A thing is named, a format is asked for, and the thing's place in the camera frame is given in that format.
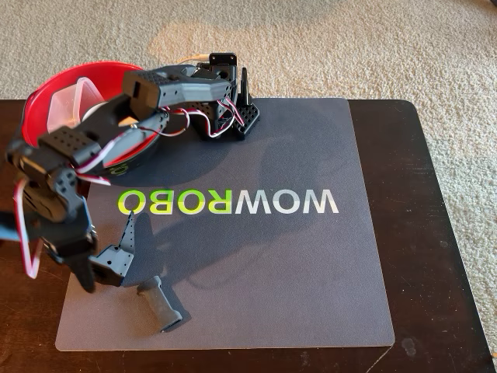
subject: printed logo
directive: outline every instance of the printed logo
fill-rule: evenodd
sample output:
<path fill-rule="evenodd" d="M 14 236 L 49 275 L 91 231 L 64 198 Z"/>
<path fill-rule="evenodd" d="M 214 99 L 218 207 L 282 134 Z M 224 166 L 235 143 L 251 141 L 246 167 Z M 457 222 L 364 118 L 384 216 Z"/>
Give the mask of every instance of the printed logo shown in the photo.
<path fill-rule="evenodd" d="M 175 199 L 174 190 L 154 190 L 148 196 L 151 202 L 148 209 L 152 214 L 156 215 L 172 214 L 173 205 L 176 202 L 178 210 L 183 214 L 199 214 L 206 206 L 212 214 L 233 214 L 234 200 L 232 190 L 225 190 L 223 196 L 220 196 L 216 190 L 208 190 L 208 192 L 209 196 L 206 198 L 200 190 L 188 189 L 180 192 Z M 129 196 L 138 198 L 133 212 L 135 214 L 142 212 L 147 205 L 147 198 L 143 192 L 135 189 L 127 190 L 119 196 L 117 199 L 119 211 L 126 215 L 130 213 L 130 210 L 126 207 L 126 199 Z M 285 196 L 285 200 L 290 201 L 289 207 L 284 207 L 280 203 L 283 196 Z M 271 202 L 269 202 L 264 190 L 257 190 L 255 195 L 252 196 L 248 190 L 240 190 L 238 199 L 236 199 L 235 214 L 241 214 L 243 211 L 247 211 L 249 214 L 272 214 L 273 212 L 293 214 L 298 211 L 308 214 L 309 211 L 314 209 L 319 214 L 324 214 L 326 211 L 331 211 L 334 214 L 339 213 L 330 189 L 322 190 L 320 198 L 316 196 L 312 189 L 306 190 L 303 203 L 301 203 L 301 197 L 289 189 L 275 192 Z"/>

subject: dark wooden table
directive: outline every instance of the dark wooden table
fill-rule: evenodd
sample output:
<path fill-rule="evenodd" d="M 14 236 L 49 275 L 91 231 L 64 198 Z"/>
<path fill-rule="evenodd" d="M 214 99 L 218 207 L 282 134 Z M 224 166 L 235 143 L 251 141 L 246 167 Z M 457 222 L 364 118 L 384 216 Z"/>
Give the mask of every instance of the dark wooden table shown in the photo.
<path fill-rule="evenodd" d="M 395 332 L 392 347 L 59 352 L 54 346 L 67 267 L 47 257 L 23 273 L 19 246 L 0 242 L 0 373 L 493 372 L 459 249 L 415 108 L 350 101 Z M 5 149 L 23 101 L 0 101 Z M 10 165 L 0 209 L 12 208 Z"/>

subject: red and white wire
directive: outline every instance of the red and white wire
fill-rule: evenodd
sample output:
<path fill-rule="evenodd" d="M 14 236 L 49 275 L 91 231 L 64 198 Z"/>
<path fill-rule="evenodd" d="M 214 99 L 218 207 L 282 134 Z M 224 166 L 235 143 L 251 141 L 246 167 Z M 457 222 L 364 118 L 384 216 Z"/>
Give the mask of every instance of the red and white wire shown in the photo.
<path fill-rule="evenodd" d="M 189 127 L 189 123 L 190 123 L 190 120 L 189 120 L 189 114 L 188 112 L 183 109 L 183 108 L 178 108 L 177 110 L 175 111 L 170 111 L 170 109 L 166 106 L 166 111 L 170 112 L 170 113 L 173 113 L 173 114 L 182 114 L 185 116 L 186 118 L 186 124 L 185 124 L 185 127 L 182 128 L 181 130 L 179 131 L 176 131 L 176 132 L 172 132 L 172 133 L 166 133 L 166 132 L 159 132 L 159 131 L 156 131 L 156 130 L 153 130 L 151 128 L 146 128 L 146 127 L 138 127 L 139 129 L 143 130 L 143 131 L 151 131 L 151 132 L 154 132 L 156 134 L 159 134 L 161 136 L 165 136 L 167 138 L 174 138 L 175 136 L 178 136 L 180 134 L 182 134 L 184 131 L 186 131 Z"/>
<path fill-rule="evenodd" d="M 217 136 L 219 136 L 220 134 L 223 134 L 224 132 L 226 132 L 230 127 L 231 125 L 233 124 L 233 122 L 235 121 L 235 116 L 233 116 L 231 118 L 231 121 L 228 125 L 225 125 L 223 126 L 219 131 L 216 131 L 214 133 L 211 133 L 210 132 L 210 120 L 209 120 L 209 117 L 202 111 L 200 110 L 197 110 L 197 109 L 193 109 L 193 110 L 188 110 L 188 113 L 189 114 L 194 114 L 194 115 L 201 115 L 202 117 L 205 118 L 205 124 L 206 124 L 206 129 L 207 129 L 207 135 L 210 137 L 210 138 L 216 138 Z"/>
<path fill-rule="evenodd" d="M 111 185 L 110 181 L 105 177 L 95 176 L 95 175 L 85 175 L 84 173 L 76 173 L 76 176 L 80 180 L 88 181 L 90 183 L 102 184 L 102 185 Z"/>
<path fill-rule="evenodd" d="M 226 97 L 226 101 L 228 101 L 228 103 L 230 104 L 230 106 L 233 108 L 233 113 L 236 113 L 236 115 L 237 115 L 238 119 L 241 121 L 241 123 L 240 123 L 240 124 L 241 124 L 242 126 L 243 126 L 243 125 L 245 125 L 245 124 L 244 124 L 244 121 L 243 121 L 243 119 L 242 119 L 242 116 L 241 116 L 241 115 L 240 115 L 240 113 L 238 112 L 238 109 L 236 108 L 236 105 L 233 103 L 233 101 L 231 101 L 231 100 L 229 99 L 229 97 Z"/>
<path fill-rule="evenodd" d="M 229 110 L 229 112 L 233 115 L 233 118 L 235 118 L 236 121 L 240 123 L 240 125 L 245 126 L 243 119 L 237 116 L 235 111 L 233 111 L 233 109 L 229 105 L 224 104 L 220 99 L 217 101 L 217 103 L 219 103 L 226 110 Z"/>
<path fill-rule="evenodd" d="M 23 257 L 24 271 L 31 278 L 36 278 L 38 268 L 40 268 L 40 255 L 43 248 L 43 241 L 40 240 L 36 245 L 33 258 L 31 259 L 30 244 L 24 220 L 23 194 L 24 187 L 27 184 L 26 179 L 20 179 L 14 188 L 14 209 L 16 213 L 17 234 L 21 246 L 21 256 Z"/>
<path fill-rule="evenodd" d="M 88 171 L 91 171 L 92 169 L 94 169 L 101 161 L 103 161 L 103 159 L 106 157 L 106 155 L 109 154 L 109 152 L 112 150 L 112 148 L 114 147 L 114 145 L 117 143 L 117 140 L 121 136 L 123 136 L 124 134 L 125 134 L 125 132 L 123 132 L 122 134 L 116 136 L 113 140 L 109 141 L 109 143 L 106 146 L 104 146 L 102 148 L 102 150 L 100 150 L 100 152 L 98 152 L 96 154 L 95 157 L 91 158 L 90 160 L 88 160 L 87 162 L 85 162 L 83 165 L 81 165 L 79 167 L 76 167 L 75 171 L 77 173 L 85 174 Z"/>

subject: black plastic part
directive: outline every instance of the black plastic part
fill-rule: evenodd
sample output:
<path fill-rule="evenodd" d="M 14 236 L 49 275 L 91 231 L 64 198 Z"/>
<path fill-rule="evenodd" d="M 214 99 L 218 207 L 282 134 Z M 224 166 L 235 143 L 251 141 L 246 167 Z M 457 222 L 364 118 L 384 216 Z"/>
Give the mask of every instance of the black plastic part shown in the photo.
<path fill-rule="evenodd" d="M 242 79 L 240 81 L 240 94 L 236 101 L 238 112 L 242 116 L 244 125 L 236 123 L 234 132 L 238 139 L 245 140 L 246 136 L 254 128 L 255 123 L 259 120 L 259 109 L 252 102 L 252 97 L 249 93 L 249 78 L 247 69 L 242 69 Z"/>
<path fill-rule="evenodd" d="M 81 286 L 88 292 L 95 290 L 95 279 L 89 262 L 89 256 L 95 252 L 97 240 L 90 221 L 86 201 L 75 211 L 72 221 L 61 225 L 37 214 L 37 211 L 25 213 L 26 230 L 30 239 L 41 237 L 50 256 L 57 263 L 66 263 L 78 278 Z"/>
<path fill-rule="evenodd" d="M 245 140 L 245 137 L 254 128 L 255 123 L 259 120 L 259 109 L 252 104 L 250 106 L 237 106 L 238 112 L 242 116 L 244 126 L 236 123 L 235 134 L 238 139 Z"/>
<path fill-rule="evenodd" d="M 60 223 L 75 218 L 83 199 L 76 192 L 77 181 L 73 168 L 60 167 L 39 184 L 30 181 L 24 188 L 24 201 L 44 218 Z"/>
<path fill-rule="evenodd" d="M 247 68 L 242 69 L 242 79 L 240 80 L 240 96 L 236 101 L 239 106 L 252 105 L 252 96 L 249 93 L 249 79 L 247 77 Z"/>
<path fill-rule="evenodd" d="M 15 140 L 9 145 L 7 160 L 24 172 L 27 178 L 44 184 L 52 170 L 64 166 L 68 160 L 55 150 L 42 147 L 33 148 L 24 140 Z"/>
<path fill-rule="evenodd" d="M 95 278 L 88 261 L 88 255 L 84 253 L 71 255 L 64 262 L 71 269 L 71 272 L 75 274 L 82 288 L 88 293 L 93 293 L 95 291 Z"/>
<path fill-rule="evenodd" d="M 99 255 L 90 256 L 96 281 L 120 286 L 134 258 L 134 213 L 130 213 L 119 246 L 107 246 Z"/>
<path fill-rule="evenodd" d="M 210 131 L 211 133 L 219 131 L 219 129 L 226 123 L 227 119 L 223 116 L 226 113 L 226 109 L 215 103 L 192 103 L 188 105 L 188 109 L 197 109 L 203 112 L 209 118 Z M 212 138 L 207 135 L 205 118 L 199 115 L 192 115 L 190 117 L 191 124 L 193 128 L 198 132 L 203 140 L 211 140 Z"/>
<path fill-rule="evenodd" d="M 134 99 L 136 106 L 156 110 L 179 103 L 212 102 L 223 99 L 227 87 L 224 79 L 194 78 L 196 67 L 188 64 L 165 66 L 149 71 L 126 71 L 123 92 Z M 142 113 L 134 112 L 139 120 Z"/>
<path fill-rule="evenodd" d="M 236 54 L 234 53 L 211 53 L 209 54 L 210 66 L 215 65 L 237 65 Z"/>
<path fill-rule="evenodd" d="M 143 284 L 137 287 L 138 295 L 146 297 L 157 320 L 160 323 L 160 332 L 164 332 L 169 327 L 181 321 L 183 317 L 181 314 L 172 309 L 168 299 L 162 291 L 162 282 L 159 276 L 146 280 Z"/>
<path fill-rule="evenodd" d="M 199 68 L 197 71 L 193 73 L 192 78 L 210 79 L 210 80 L 221 79 L 221 77 L 218 74 L 212 72 L 211 70 L 207 70 L 206 68 Z"/>
<path fill-rule="evenodd" d="M 60 127 L 56 131 L 38 139 L 40 146 L 46 145 L 69 159 L 74 166 L 80 166 L 100 151 L 100 145 L 69 127 Z"/>
<path fill-rule="evenodd" d="M 75 128 L 75 131 L 99 143 L 100 147 L 103 148 L 128 129 L 128 127 L 120 127 L 119 123 L 123 119 L 134 117 L 130 102 L 131 98 L 127 95 L 118 95 L 110 99 L 83 120 Z"/>

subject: wire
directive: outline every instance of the wire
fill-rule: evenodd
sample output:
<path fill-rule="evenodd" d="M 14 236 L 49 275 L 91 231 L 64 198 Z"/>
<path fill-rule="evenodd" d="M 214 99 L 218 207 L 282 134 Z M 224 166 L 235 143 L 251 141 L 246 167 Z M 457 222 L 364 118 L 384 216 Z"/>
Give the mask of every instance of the wire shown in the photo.
<path fill-rule="evenodd" d="M 187 61 L 199 61 L 199 62 L 208 62 L 209 54 L 195 54 L 194 56 L 189 56 L 186 58 L 182 58 L 176 62 L 176 64 L 183 64 Z"/>
<path fill-rule="evenodd" d="M 88 181 L 90 183 L 95 183 L 95 184 L 102 184 L 102 185 L 107 185 L 110 186 L 110 181 L 106 179 L 105 177 L 101 176 L 93 176 L 93 175 L 85 175 L 84 173 L 76 173 L 78 178 L 80 180 Z"/>
<path fill-rule="evenodd" d="M 241 125 L 244 125 L 244 122 L 243 122 L 243 119 L 242 119 L 242 116 L 240 115 L 240 113 L 238 112 L 238 109 L 236 108 L 236 105 L 233 104 L 233 101 L 231 101 L 228 97 L 226 97 L 226 101 L 228 101 L 228 103 L 231 105 L 231 107 L 233 108 L 233 110 L 235 111 L 236 115 L 238 116 L 238 119 L 241 121 Z"/>
<path fill-rule="evenodd" d="M 152 130 L 151 128 L 146 128 L 146 127 L 138 127 L 138 128 L 141 129 L 141 130 L 143 130 L 143 131 L 151 131 L 151 132 L 154 132 L 155 134 L 160 134 L 161 136 L 166 136 L 167 138 L 174 138 L 175 136 L 178 136 L 178 135 L 182 134 L 184 131 L 186 131 L 188 129 L 190 120 L 189 120 L 189 114 L 188 114 L 188 112 L 185 109 L 181 108 L 181 107 L 178 108 L 175 111 L 172 111 L 171 113 L 173 113 L 173 114 L 183 114 L 186 117 L 186 124 L 185 124 L 184 128 L 182 128 L 179 131 L 172 132 L 170 134 L 167 134 L 165 132 L 159 132 L 159 131 L 156 131 L 156 130 Z"/>
<path fill-rule="evenodd" d="M 31 278 L 36 278 L 38 275 L 38 268 L 40 267 L 40 255 L 43 247 L 43 241 L 40 240 L 36 245 L 36 249 L 31 259 L 30 244 L 28 233 L 26 230 L 26 222 L 24 221 L 23 209 L 23 194 L 24 187 L 27 184 L 26 179 L 20 179 L 14 188 L 14 205 L 16 212 L 17 233 L 19 235 L 19 242 L 21 247 L 21 256 L 23 257 L 24 271 Z"/>
<path fill-rule="evenodd" d="M 219 136 L 220 134 L 223 134 L 224 132 L 226 132 L 228 130 L 228 128 L 231 127 L 231 125 L 233 124 L 233 122 L 235 121 L 235 116 L 233 116 L 231 118 L 231 121 L 230 123 L 227 125 L 227 126 L 223 126 L 219 131 L 216 131 L 214 132 L 213 134 L 211 134 L 210 132 L 210 120 L 209 120 L 209 117 L 207 115 L 205 115 L 204 112 L 200 111 L 200 110 L 188 110 L 188 113 L 190 114 L 195 114 L 195 115 L 201 115 L 202 117 L 205 118 L 205 124 L 206 124 L 206 129 L 207 129 L 207 135 L 210 137 L 210 138 L 216 138 L 217 136 Z"/>
<path fill-rule="evenodd" d="M 77 173 L 82 173 L 82 174 L 85 174 L 87 173 L 88 171 L 92 170 L 95 166 L 97 166 L 101 161 L 103 161 L 103 159 L 106 157 L 107 154 L 109 154 L 109 152 L 112 150 L 112 148 L 114 147 L 114 145 L 117 143 L 117 141 L 123 137 L 127 132 L 124 131 L 122 132 L 121 134 L 118 134 L 114 139 L 112 139 L 111 141 L 109 141 L 109 143 L 104 146 L 102 148 L 102 150 L 100 150 L 100 152 L 98 152 L 96 154 L 96 156 L 94 158 L 91 158 L 89 159 L 87 162 L 85 162 L 83 165 L 75 168 L 75 171 Z"/>
<path fill-rule="evenodd" d="M 235 115 L 235 112 L 230 108 L 230 106 L 222 103 L 222 101 L 220 99 L 217 101 L 217 103 L 219 103 L 226 110 L 229 110 L 231 112 L 231 114 L 236 118 L 236 121 L 240 123 L 240 125 L 242 125 L 243 127 L 245 126 L 245 123 L 244 123 L 243 119 L 241 117 L 237 117 Z"/>

